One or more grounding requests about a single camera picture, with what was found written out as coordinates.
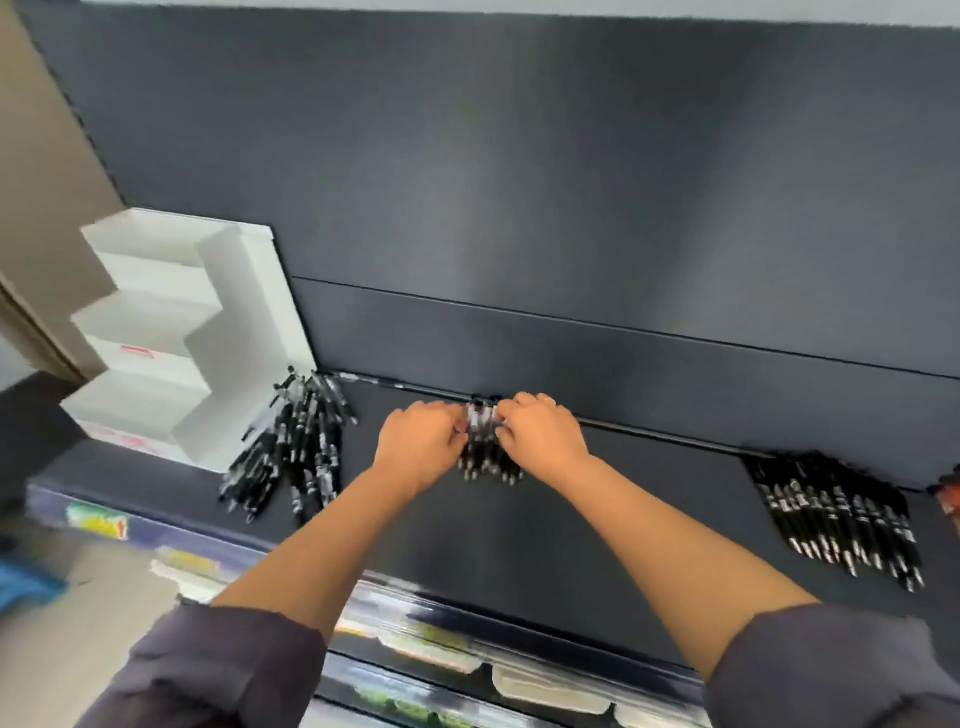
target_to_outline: sleeve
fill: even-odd
[[[715,728],[892,726],[934,707],[960,724],[925,622],[827,604],[755,617],[707,685]]]
[[[77,728],[296,728],[325,653],[319,632],[283,615],[183,604],[133,647]]]

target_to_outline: dark gray shelf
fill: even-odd
[[[416,397],[363,384],[346,391],[363,418],[345,432],[350,480],[372,462],[383,420]],[[925,619],[945,667],[960,675],[960,543],[932,498],[908,496],[929,585],[911,595],[876,572],[853,579],[790,551],[733,457],[600,430],[586,434],[592,452],[821,599]],[[292,532],[282,497],[247,527],[216,502],[216,475],[92,441],[35,482],[243,546],[267,549]],[[368,567],[470,609],[684,665],[606,545],[565,500],[530,478],[510,488],[465,483],[451,473],[388,528]]]

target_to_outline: white display stand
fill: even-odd
[[[316,368],[273,231],[130,209],[82,233],[118,290],[73,316],[108,371],[63,409],[97,440],[224,472],[287,367]]]

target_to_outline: metal panel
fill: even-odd
[[[913,486],[948,472],[960,381],[293,279],[328,367],[759,449],[819,448]]]
[[[294,275],[960,376],[953,31],[21,7],[129,203]]]

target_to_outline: bundle of pens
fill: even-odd
[[[897,488],[819,452],[744,458],[777,530],[797,553],[856,576],[856,563],[924,586],[906,498]]]
[[[496,405],[501,398],[474,396],[467,405],[467,444],[457,461],[464,480],[476,480],[480,475],[498,477],[516,485],[524,472],[510,455],[500,447],[496,429],[502,425],[496,418]]]
[[[243,439],[249,445],[220,487],[220,500],[229,500],[231,511],[243,506],[247,523],[263,512],[276,491],[287,491],[300,528],[342,489],[341,429],[360,420],[332,376],[302,376],[293,367],[289,372],[247,429]]]

